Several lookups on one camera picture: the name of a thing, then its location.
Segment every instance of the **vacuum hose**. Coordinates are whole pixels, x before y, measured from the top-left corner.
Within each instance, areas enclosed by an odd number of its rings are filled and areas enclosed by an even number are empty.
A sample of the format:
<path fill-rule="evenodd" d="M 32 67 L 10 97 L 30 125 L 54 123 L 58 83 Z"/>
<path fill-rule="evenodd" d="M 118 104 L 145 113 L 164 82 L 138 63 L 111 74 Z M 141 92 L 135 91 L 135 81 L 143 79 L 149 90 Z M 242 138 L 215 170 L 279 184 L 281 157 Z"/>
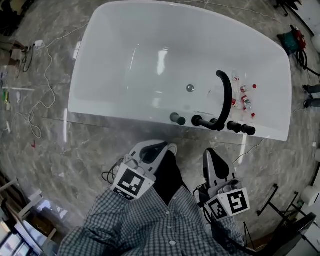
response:
<path fill-rule="evenodd" d="M 311 73 L 315 74 L 316 76 L 320 77 L 320 74 L 317 72 L 314 72 L 312 69 L 308 68 L 308 57 L 304 50 L 297 50 L 295 53 L 296 60 L 300 64 L 300 66 L 304 70 L 309 70 Z"/>

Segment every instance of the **shirt sleeve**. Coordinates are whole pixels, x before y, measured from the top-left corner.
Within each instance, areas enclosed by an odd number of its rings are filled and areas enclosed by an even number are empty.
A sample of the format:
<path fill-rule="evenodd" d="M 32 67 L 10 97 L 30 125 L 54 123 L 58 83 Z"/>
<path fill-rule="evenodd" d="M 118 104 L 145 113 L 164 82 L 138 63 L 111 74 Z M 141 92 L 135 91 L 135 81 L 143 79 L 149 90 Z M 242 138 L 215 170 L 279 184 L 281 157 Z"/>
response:
<path fill-rule="evenodd" d="M 118 231 L 128 203 L 109 189 L 98 196 L 83 227 L 76 228 L 63 239 L 58 255 L 112 255 L 121 247 Z"/>
<path fill-rule="evenodd" d="M 213 238 L 226 250 L 230 255 L 233 256 L 246 256 L 247 254 L 243 251 L 237 249 L 230 241 L 221 236 L 220 232 L 224 231 L 225 234 L 238 243 L 240 246 L 244 247 L 245 243 L 243 240 L 243 236 L 240 232 L 239 226 L 234 217 L 230 217 L 221 221 L 212 220 L 214 224 L 216 224 L 220 230 L 214 228 L 214 225 L 211 226 L 212 236 Z"/>

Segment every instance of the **person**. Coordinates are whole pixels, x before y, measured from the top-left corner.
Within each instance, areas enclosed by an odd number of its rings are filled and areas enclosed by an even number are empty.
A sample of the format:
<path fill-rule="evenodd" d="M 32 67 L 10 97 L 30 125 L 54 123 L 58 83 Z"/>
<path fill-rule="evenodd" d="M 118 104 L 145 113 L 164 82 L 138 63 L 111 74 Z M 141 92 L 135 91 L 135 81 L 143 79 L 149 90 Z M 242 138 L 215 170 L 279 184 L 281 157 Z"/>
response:
<path fill-rule="evenodd" d="M 320 84 L 315 86 L 303 85 L 302 89 L 305 93 L 310 94 L 308 99 L 304 102 L 303 106 L 305 109 L 309 107 L 320 107 L 320 98 L 313 98 L 311 94 L 320 93 Z"/>
<path fill-rule="evenodd" d="M 20 61 L 11 58 L 13 49 L 19 49 L 24 52 L 28 51 L 29 48 L 10 37 L 0 35 L 0 67 L 19 66 Z"/>
<path fill-rule="evenodd" d="M 184 184 L 175 154 L 168 151 L 156 182 L 140 199 L 128 201 L 111 190 L 95 200 L 82 227 L 62 241 L 60 256 L 244 256 L 219 233 L 244 246 L 234 218 L 205 231 L 195 197 Z"/>

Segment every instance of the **black pants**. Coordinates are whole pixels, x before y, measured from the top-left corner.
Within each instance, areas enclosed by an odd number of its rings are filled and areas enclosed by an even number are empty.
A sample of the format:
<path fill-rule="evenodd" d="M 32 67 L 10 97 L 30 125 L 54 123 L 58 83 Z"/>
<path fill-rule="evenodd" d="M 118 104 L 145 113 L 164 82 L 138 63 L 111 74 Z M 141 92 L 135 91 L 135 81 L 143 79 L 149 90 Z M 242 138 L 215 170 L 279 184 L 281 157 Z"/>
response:
<path fill-rule="evenodd" d="M 155 191 L 162 198 L 166 205 L 168 205 L 181 186 L 186 189 L 187 186 L 182 180 L 180 170 L 176 163 L 175 154 L 168 151 L 158 170 L 155 173 L 156 181 L 153 184 Z"/>
<path fill-rule="evenodd" d="M 309 94 L 317 94 L 320 93 L 320 84 L 317 84 L 315 86 L 307 86 L 307 90 L 306 90 Z M 306 100 L 306 103 L 308 104 L 308 106 L 312 106 L 312 107 L 320 107 L 320 98 L 308 98 Z"/>

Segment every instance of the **tile floor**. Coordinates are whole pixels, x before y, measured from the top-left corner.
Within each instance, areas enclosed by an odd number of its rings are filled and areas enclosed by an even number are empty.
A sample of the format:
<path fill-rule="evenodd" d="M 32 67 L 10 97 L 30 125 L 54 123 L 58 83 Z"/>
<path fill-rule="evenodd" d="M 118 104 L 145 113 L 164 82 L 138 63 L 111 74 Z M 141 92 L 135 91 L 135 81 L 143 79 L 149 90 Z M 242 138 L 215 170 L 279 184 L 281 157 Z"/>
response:
<path fill-rule="evenodd" d="M 204 0 L 184 3 L 231 17 L 271 38 L 278 44 L 277 34 L 298 26 L 307 41 L 306 53 L 309 67 L 319 70 L 319 55 L 311 44 L 311 36 L 295 16 L 284 17 L 282 10 L 275 10 L 270 0 Z M 49 44 L 72 30 L 85 25 L 94 10 L 106 0 L 36 0 L 25 15 L 15 37 L 25 45 L 36 40 Z M 251 9 L 275 18 L 277 21 L 250 11 L 230 9 L 212 3 Z M 50 210 L 56 216 L 55 225 L 67 233 L 81 225 L 95 197 L 108 184 L 101 179 L 117 159 L 138 142 L 162 139 L 178 145 L 177 163 L 187 186 L 193 190 L 204 182 L 202 155 L 213 147 L 225 152 L 234 161 L 240 152 L 247 152 L 262 139 L 243 135 L 197 130 L 142 121 L 75 114 L 68 112 L 70 83 L 75 65 L 74 53 L 82 40 L 84 29 L 56 41 L 49 47 L 53 63 L 47 77 L 55 93 L 55 104 L 47 109 L 39 104 L 34 109 L 33 123 L 41 128 L 42 138 L 33 136 L 25 120 L 15 115 L 25 115 L 39 101 L 49 105 L 53 96 L 44 77 L 50 58 L 47 50 L 34 51 L 33 61 L 27 73 L 16 78 L 13 68 L 7 68 L 5 86 L 34 89 L 22 91 L 21 102 L 11 92 L 10 111 L 0 106 L 0 128 L 6 121 L 14 123 L 11 134 L 6 131 L 1 138 L 1 168 L 9 178 L 17 177 L 27 196 L 38 189 L 51 203 Z M 303 108 L 306 95 L 302 84 L 319 83 L 318 78 L 301 70 L 290 57 L 292 73 L 292 112 L 288 140 L 266 139 L 236 164 L 238 177 L 248 189 L 251 210 L 240 214 L 240 227 L 246 221 L 254 238 L 270 233 L 280 221 L 270 208 L 257 217 L 259 210 L 272 191 L 272 185 L 280 186 L 273 202 L 284 210 L 293 198 L 294 191 L 302 192 L 313 179 L 316 162 L 313 142 L 318 142 L 320 110 Z"/>

